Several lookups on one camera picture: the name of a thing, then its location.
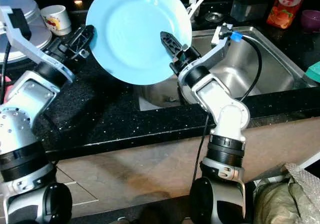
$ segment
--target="stainless steel sink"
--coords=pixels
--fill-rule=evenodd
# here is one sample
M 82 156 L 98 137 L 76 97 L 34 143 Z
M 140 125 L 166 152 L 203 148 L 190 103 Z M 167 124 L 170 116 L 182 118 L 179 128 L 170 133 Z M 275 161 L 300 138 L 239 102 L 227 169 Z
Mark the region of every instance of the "stainless steel sink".
M 243 26 L 236 27 L 234 30 L 255 38 L 262 55 L 261 75 L 249 94 L 250 96 L 316 86 L 315 82 L 308 79 L 295 63 L 257 29 L 252 26 Z M 203 30 L 192 33 L 192 45 L 202 55 L 211 49 L 214 31 Z M 229 88 L 233 97 L 238 98 L 248 90 L 257 70 L 257 53 L 242 40 L 241 42 L 233 41 L 225 59 L 217 63 L 210 71 Z M 176 76 L 153 85 L 135 86 L 135 91 L 139 98 L 141 111 L 182 104 Z M 184 86 L 182 91 L 188 102 L 195 102 L 188 87 Z

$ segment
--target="white mug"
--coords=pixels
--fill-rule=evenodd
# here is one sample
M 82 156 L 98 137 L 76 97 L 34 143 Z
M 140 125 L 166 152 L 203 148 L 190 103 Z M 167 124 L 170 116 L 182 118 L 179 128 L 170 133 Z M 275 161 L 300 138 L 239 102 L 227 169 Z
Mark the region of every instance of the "white mug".
M 71 32 L 71 21 L 66 7 L 63 5 L 50 5 L 40 11 L 46 27 L 57 36 Z

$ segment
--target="black granite countertop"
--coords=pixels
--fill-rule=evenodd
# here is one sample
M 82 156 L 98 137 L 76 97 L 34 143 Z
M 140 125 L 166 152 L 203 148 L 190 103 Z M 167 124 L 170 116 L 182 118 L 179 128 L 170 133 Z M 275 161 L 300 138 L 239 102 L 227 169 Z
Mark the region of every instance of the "black granite countertop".
M 85 12 L 76 12 L 84 20 Z M 194 30 L 213 29 L 201 19 Z M 264 22 L 237 23 L 254 25 L 303 71 L 320 61 L 320 34 L 303 33 L 298 18 L 287 30 Z M 12 65 L 8 75 L 16 80 L 31 62 Z M 76 80 L 65 86 L 35 125 L 50 160 L 61 160 L 101 152 L 198 137 L 202 134 L 206 113 L 199 105 L 184 105 L 139 111 L 133 85 L 108 74 L 92 54 L 79 64 Z M 250 110 L 248 128 L 320 116 L 320 87 L 249 96 L 244 102 Z

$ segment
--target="red sauce bottle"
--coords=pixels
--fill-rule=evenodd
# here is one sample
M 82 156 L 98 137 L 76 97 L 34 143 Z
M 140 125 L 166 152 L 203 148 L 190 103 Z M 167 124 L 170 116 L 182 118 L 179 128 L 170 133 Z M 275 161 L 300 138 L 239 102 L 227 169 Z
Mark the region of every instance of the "red sauce bottle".
M 275 0 L 266 23 L 286 29 L 294 20 L 303 0 Z

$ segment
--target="purple cup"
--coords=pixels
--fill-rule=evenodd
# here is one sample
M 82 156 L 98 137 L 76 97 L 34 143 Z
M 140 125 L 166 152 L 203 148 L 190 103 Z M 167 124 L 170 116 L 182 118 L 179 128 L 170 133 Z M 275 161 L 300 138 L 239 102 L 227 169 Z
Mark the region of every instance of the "purple cup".
M 320 11 L 304 10 L 301 15 L 301 25 L 305 31 L 320 31 Z

